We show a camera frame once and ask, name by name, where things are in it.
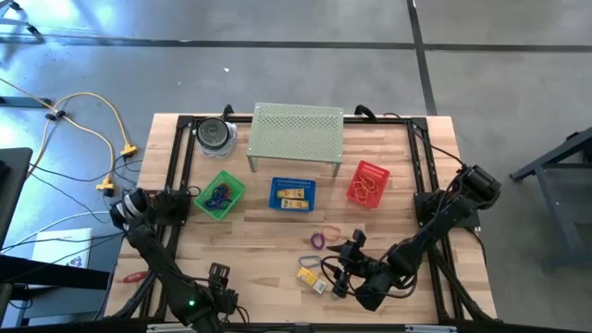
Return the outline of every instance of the white cable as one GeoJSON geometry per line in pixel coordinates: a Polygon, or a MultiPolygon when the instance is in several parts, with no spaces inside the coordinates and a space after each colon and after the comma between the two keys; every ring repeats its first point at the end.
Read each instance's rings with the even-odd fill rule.
{"type": "Polygon", "coordinates": [[[225,122],[225,124],[228,128],[228,135],[230,137],[228,138],[228,141],[226,142],[224,147],[218,150],[211,150],[203,147],[200,144],[200,142],[197,142],[197,144],[200,146],[200,152],[202,152],[202,154],[204,154],[207,157],[227,158],[230,155],[230,153],[232,153],[232,150],[234,150],[234,146],[237,143],[237,139],[239,138],[239,131],[236,125],[230,124],[229,122],[225,122]]]}
{"type": "Polygon", "coordinates": [[[46,227],[40,228],[39,230],[37,230],[37,231],[33,232],[31,235],[29,235],[29,236],[25,237],[25,238],[24,238],[24,239],[22,239],[22,240],[19,240],[19,241],[18,241],[16,244],[14,244],[14,245],[9,245],[9,246],[6,246],[6,247],[7,247],[7,248],[9,248],[9,249],[6,249],[6,250],[2,251],[2,254],[4,254],[4,253],[7,253],[8,251],[10,251],[10,250],[14,249],[14,248],[15,248],[17,245],[21,244],[22,242],[24,242],[24,241],[28,240],[28,239],[29,239],[29,238],[31,238],[31,237],[34,237],[34,236],[36,236],[38,233],[40,233],[40,232],[42,232],[42,231],[46,231],[46,230],[48,230],[49,228],[51,228],[51,227],[53,227],[53,226],[55,226],[55,225],[58,225],[58,224],[60,224],[60,223],[62,223],[62,222],[65,222],[65,221],[68,221],[68,220],[70,220],[70,219],[72,219],[72,218],[76,218],[76,217],[80,217],[80,216],[89,216],[89,215],[93,215],[93,214],[95,214],[95,215],[97,215],[97,214],[109,214],[109,212],[106,212],[106,211],[101,211],[101,212],[92,212],[92,213],[91,213],[91,212],[86,212],[86,213],[79,213],[79,214],[75,214],[75,215],[73,215],[73,216],[67,216],[67,217],[64,217],[64,218],[62,218],[62,219],[59,219],[59,220],[57,220],[57,221],[56,221],[56,222],[54,222],[54,223],[51,223],[51,224],[49,224],[49,225],[48,225],[48,226],[46,226],[46,227]]]}

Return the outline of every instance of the table leg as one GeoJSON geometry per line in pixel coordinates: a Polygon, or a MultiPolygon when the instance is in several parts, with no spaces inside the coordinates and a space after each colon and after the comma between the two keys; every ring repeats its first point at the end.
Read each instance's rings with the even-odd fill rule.
{"type": "Polygon", "coordinates": [[[257,162],[259,162],[259,157],[251,157],[247,156],[249,159],[249,167],[251,167],[252,172],[257,172],[257,162]]]}
{"type": "Polygon", "coordinates": [[[341,163],[334,163],[333,164],[333,178],[335,178],[337,176],[337,174],[339,173],[339,167],[341,167],[341,163]]]}

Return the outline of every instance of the gray floor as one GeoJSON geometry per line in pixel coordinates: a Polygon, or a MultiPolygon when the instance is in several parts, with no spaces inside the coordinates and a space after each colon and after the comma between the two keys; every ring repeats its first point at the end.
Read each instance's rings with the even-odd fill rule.
{"type": "MultiPolygon", "coordinates": [[[[176,6],[142,0],[20,3],[40,31],[62,35],[413,42],[402,0],[179,0],[176,6]]],[[[592,3],[586,0],[417,0],[416,5],[426,43],[592,43],[592,3]]],[[[15,13],[9,11],[6,17],[15,13]]],[[[592,266],[542,272],[541,260],[558,253],[559,239],[534,180],[515,185],[507,178],[573,131],[592,124],[592,54],[427,52],[426,58],[438,114],[453,117],[462,159],[481,165],[504,183],[498,203],[481,215],[499,318],[592,330],[592,266]]],[[[377,112],[426,114],[412,50],[0,44],[0,59],[3,78],[37,95],[104,95],[121,111],[130,137],[141,148],[155,112],[221,112],[225,104],[251,112],[255,102],[277,102],[342,106],[349,112],[365,104],[377,112]]],[[[18,95],[3,85],[0,93],[18,95]]],[[[82,98],[68,104],[67,111],[107,135],[119,149],[117,123],[104,105],[82,98]]],[[[43,125],[42,111],[0,109],[0,146],[36,150],[43,125]]],[[[108,169],[106,148],[61,123],[41,166],[81,178],[95,176],[108,169]]],[[[94,182],[39,175],[92,210],[105,210],[94,182]]],[[[6,244],[80,212],[83,209],[68,198],[30,179],[6,244]]],[[[56,228],[76,227],[93,227],[95,235],[114,232],[87,216],[56,228]]],[[[22,248],[14,255],[31,251],[22,248]]],[[[117,251],[115,240],[93,249],[91,266],[110,270],[117,251]]],[[[52,311],[89,313],[103,297],[94,291],[82,296],[75,290],[62,292],[60,308],[52,311]]],[[[43,303],[54,298],[36,300],[30,315],[54,315],[42,311],[43,303]]]]}

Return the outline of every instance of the wooden table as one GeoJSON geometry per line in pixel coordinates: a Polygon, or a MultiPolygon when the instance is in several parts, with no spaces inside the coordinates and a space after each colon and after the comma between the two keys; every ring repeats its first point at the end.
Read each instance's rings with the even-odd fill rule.
{"type": "MultiPolygon", "coordinates": [[[[144,189],[164,188],[177,116],[154,115],[139,180],[139,186],[144,189]]],[[[427,122],[432,143],[458,155],[450,117],[428,117],[427,122]]],[[[412,206],[412,195],[416,189],[406,128],[400,125],[346,124],[343,164],[339,175],[333,179],[328,165],[282,160],[262,159],[258,171],[252,173],[246,157],[250,126],[238,124],[238,144],[227,159],[206,158],[197,148],[194,151],[190,185],[205,188],[220,170],[226,170],[244,182],[247,190],[223,221],[213,220],[195,206],[191,208],[188,223],[179,238],[177,263],[181,270],[190,276],[207,277],[212,262],[230,266],[228,286],[240,294],[239,304],[247,308],[252,322],[436,323],[426,256],[418,273],[419,282],[414,295],[404,300],[387,298],[375,312],[366,311],[351,296],[335,300],[327,291],[318,295],[295,277],[300,268],[298,258],[316,254],[309,239],[323,226],[330,224],[341,228],[340,242],[348,239],[354,229],[363,230],[368,238],[364,251],[374,257],[418,230],[412,206]],[[363,209],[346,199],[352,174],[362,159],[390,171],[390,180],[377,209],[363,209]],[[273,177],[314,179],[315,210],[305,214],[268,208],[273,177]]],[[[422,154],[423,147],[421,142],[419,144],[422,154]]],[[[180,151],[178,177],[184,147],[181,146],[180,151]]],[[[438,151],[434,151],[434,155],[439,183],[446,187],[458,163],[438,151]]],[[[460,281],[481,308],[495,317],[479,244],[463,229],[453,230],[450,240],[460,281]]],[[[324,250],[317,254],[333,253],[324,250]]],[[[107,315],[120,309],[137,288],[134,284],[121,283],[122,278],[146,267],[138,253],[124,242],[106,306],[107,315]]],[[[322,275],[319,268],[313,270],[322,275]]],[[[446,283],[443,283],[443,290],[447,309],[452,314],[450,289],[446,283]]],[[[159,293],[160,286],[156,286],[151,313],[156,308],[159,293]]],[[[166,319],[176,320],[170,313],[166,319]]],[[[236,314],[230,319],[240,322],[236,314]]]]}

